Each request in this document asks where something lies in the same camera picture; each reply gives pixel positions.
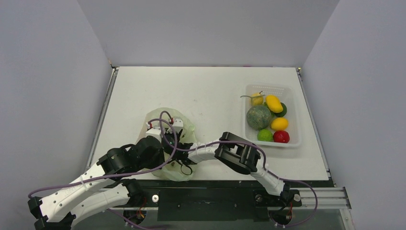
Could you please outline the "light green plastic bag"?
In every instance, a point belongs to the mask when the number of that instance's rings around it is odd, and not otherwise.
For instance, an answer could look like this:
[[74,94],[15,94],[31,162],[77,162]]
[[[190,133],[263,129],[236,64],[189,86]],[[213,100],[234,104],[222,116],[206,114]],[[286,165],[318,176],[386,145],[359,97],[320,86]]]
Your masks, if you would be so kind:
[[[152,110],[147,113],[145,122],[148,122],[153,118],[158,118],[162,111],[167,111],[172,117],[180,118],[184,122],[184,131],[182,132],[180,143],[184,144],[197,141],[194,133],[194,123],[176,109],[160,107]],[[152,174],[160,179],[183,182],[191,180],[197,171],[197,165],[191,165],[190,168],[187,168],[186,166],[181,166],[177,162],[171,162],[165,165],[163,169],[152,172]]]

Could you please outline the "bumpy green custard apple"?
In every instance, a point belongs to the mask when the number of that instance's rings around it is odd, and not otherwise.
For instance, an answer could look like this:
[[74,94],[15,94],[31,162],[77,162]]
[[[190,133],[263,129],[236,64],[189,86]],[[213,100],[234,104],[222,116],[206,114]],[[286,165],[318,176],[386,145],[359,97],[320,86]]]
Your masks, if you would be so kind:
[[268,129],[262,129],[257,134],[258,141],[273,142],[273,133]]

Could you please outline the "red fake apple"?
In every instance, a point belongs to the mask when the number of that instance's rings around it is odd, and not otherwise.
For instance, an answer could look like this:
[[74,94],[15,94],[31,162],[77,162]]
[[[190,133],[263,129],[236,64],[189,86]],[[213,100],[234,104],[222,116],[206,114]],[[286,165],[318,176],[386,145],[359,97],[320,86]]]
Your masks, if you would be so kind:
[[273,134],[273,141],[277,143],[289,143],[290,135],[285,130],[275,131]]

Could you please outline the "yellow fake mango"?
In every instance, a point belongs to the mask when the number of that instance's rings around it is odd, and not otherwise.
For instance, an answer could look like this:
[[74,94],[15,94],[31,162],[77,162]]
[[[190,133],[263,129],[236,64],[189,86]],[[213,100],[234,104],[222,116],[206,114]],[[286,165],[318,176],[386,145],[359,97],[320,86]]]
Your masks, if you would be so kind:
[[267,95],[265,102],[272,112],[281,113],[283,111],[283,106],[277,96],[271,94]]

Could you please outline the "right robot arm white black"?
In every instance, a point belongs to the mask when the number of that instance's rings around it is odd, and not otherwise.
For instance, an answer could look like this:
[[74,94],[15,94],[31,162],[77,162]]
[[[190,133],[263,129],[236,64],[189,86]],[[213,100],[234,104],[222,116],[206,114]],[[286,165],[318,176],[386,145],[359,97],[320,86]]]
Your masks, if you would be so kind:
[[292,191],[289,184],[269,172],[264,164],[265,157],[261,157],[261,152],[254,143],[230,132],[223,133],[219,140],[208,144],[175,144],[175,137],[178,136],[166,133],[161,143],[166,152],[173,154],[172,159],[181,165],[219,160],[231,170],[253,177],[270,195],[273,203],[285,207],[292,202],[301,201],[299,192]]

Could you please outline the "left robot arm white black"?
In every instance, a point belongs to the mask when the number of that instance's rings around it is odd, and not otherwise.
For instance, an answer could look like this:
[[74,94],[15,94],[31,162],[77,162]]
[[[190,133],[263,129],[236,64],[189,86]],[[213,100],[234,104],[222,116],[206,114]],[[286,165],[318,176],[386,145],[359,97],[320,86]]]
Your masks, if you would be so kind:
[[129,173],[154,169],[164,162],[163,147],[148,136],[136,144],[127,144],[107,151],[84,174],[45,197],[28,201],[36,218],[37,230],[69,230],[83,219],[115,206],[137,206],[145,194]]

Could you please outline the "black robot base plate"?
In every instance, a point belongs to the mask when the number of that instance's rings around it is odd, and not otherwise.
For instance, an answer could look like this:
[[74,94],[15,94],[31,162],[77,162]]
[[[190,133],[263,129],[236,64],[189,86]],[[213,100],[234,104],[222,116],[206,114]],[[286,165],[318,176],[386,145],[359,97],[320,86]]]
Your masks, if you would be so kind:
[[291,220],[299,189],[332,187],[331,181],[288,182],[281,196],[269,195],[255,181],[139,180],[141,191],[128,205],[124,216],[140,223],[155,210],[158,221],[253,221]]

